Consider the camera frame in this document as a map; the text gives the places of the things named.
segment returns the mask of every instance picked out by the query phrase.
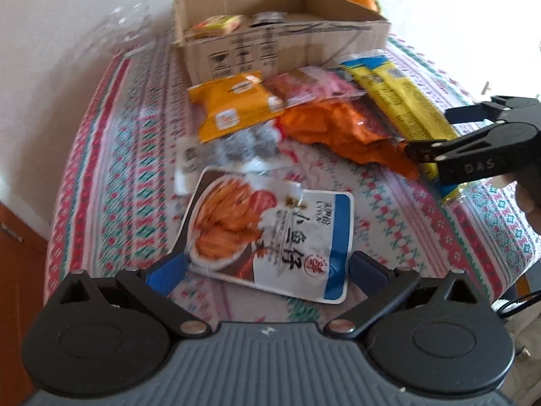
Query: patterned tablecloth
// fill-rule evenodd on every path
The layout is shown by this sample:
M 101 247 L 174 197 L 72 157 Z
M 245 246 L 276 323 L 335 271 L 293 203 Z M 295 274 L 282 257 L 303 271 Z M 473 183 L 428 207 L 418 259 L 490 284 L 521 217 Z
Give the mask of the patterned tablecloth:
M 169 44 L 161 36 L 139 53 L 115 56 L 96 90 L 57 198 L 46 299 L 70 270 L 109 276 L 126 265 L 144 268 L 174 244 L 189 199 L 173 188 L 175 139 L 193 129 Z M 455 81 L 396 37 L 387 53 L 441 110 L 471 102 Z M 497 190 L 477 182 L 446 207 L 421 183 L 379 165 L 350 163 L 319 145 L 288 145 L 300 162 L 272 175 L 309 189 L 352 192 L 353 248 L 382 264 L 431 276 L 462 268 L 495 299 L 541 254 L 540 238 L 517 209 L 512 186 Z M 230 319 L 323 322 L 364 296 L 350 284 L 346 302 L 323 305 L 191 274 L 171 297 L 215 325 Z

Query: human hand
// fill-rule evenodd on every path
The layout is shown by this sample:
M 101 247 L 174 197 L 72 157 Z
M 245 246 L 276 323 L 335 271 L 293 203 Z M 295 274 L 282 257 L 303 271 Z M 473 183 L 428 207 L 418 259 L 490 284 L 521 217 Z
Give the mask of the human hand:
M 499 175 L 493 177 L 491 183 L 495 188 L 505 188 L 514 181 L 515 178 L 512 175 Z M 536 206 L 528 190 L 520 183 L 517 183 L 515 200 L 518 208 L 526 214 L 526 220 L 532 229 L 541 235 L 541 209 Z

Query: cardboard box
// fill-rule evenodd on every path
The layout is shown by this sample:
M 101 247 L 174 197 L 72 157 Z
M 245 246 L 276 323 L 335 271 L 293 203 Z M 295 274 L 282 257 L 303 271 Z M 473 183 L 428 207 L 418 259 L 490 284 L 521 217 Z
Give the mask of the cardboard box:
M 187 31 L 213 15 L 287 12 L 286 23 L 192 39 Z M 269 77 L 307 65 L 335 67 L 335 58 L 385 48 L 390 23 L 346 0 L 176 0 L 175 44 L 192 84 L 243 71 Z

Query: wire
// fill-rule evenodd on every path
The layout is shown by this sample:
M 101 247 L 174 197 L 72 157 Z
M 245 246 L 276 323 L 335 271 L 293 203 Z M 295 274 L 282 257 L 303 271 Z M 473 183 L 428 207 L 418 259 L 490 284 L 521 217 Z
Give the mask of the wire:
M 523 301 L 525 302 L 521 303 L 518 307 L 515 307 L 514 309 L 506 311 L 504 313 L 504 310 L 507 307 L 509 307 L 511 304 L 520 303 Z M 497 310 L 496 314 L 500 316 L 501 319 L 506 319 L 508 317 L 514 316 L 517 313 L 520 313 L 521 311 L 534 305 L 534 303 L 537 303 L 537 302 L 541 302 L 541 290 L 537 290 L 535 292 L 525 294 L 524 296 L 521 296 L 520 298 L 506 302 Z

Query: pink snack package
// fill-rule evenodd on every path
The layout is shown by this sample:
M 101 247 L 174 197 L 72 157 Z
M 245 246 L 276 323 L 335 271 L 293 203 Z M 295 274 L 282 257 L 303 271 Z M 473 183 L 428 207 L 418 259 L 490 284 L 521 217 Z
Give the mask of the pink snack package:
M 314 66 L 278 74 L 265 80 L 264 86 L 288 107 L 325 99 L 355 99 L 365 93 L 335 73 Z

